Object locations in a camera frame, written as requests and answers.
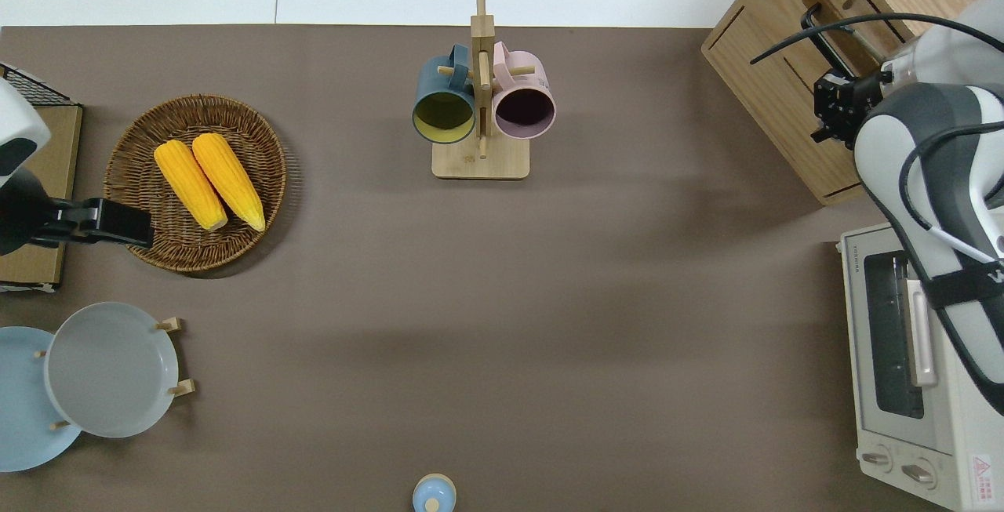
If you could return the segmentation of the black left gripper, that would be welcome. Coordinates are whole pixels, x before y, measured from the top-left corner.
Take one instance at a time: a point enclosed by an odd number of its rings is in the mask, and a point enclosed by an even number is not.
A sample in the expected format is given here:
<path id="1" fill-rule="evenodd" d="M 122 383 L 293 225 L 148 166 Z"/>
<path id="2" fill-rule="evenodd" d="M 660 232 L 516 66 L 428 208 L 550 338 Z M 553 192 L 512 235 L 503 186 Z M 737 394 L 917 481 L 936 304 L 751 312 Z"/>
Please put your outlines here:
<path id="1" fill-rule="evenodd" d="M 32 246 L 54 249 L 72 241 L 96 244 L 104 239 L 149 249 L 155 243 L 153 216 L 121 202 L 105 198 L 71 201 L 36 197 L 30 198 L 30 209 Z"/>

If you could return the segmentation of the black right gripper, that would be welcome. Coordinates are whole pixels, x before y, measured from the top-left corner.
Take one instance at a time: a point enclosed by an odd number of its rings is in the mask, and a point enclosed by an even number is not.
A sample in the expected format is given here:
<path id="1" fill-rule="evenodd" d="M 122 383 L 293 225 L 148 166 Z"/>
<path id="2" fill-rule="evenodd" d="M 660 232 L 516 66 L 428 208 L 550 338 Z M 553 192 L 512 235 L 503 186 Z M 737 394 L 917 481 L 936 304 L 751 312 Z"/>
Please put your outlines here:
<path id="1" fill-rule="evenodd" d="M 883 88 L 893 80 L 893 72 L 886 70 L 854 77 L 831 69 L 831 75 L 820 76 L 813 84 L 817 129 L 811 133 L 811 140 L 824 143 L 835 138 L 844 147 L 854 148 L 858 130 L 882 101 Z"/>

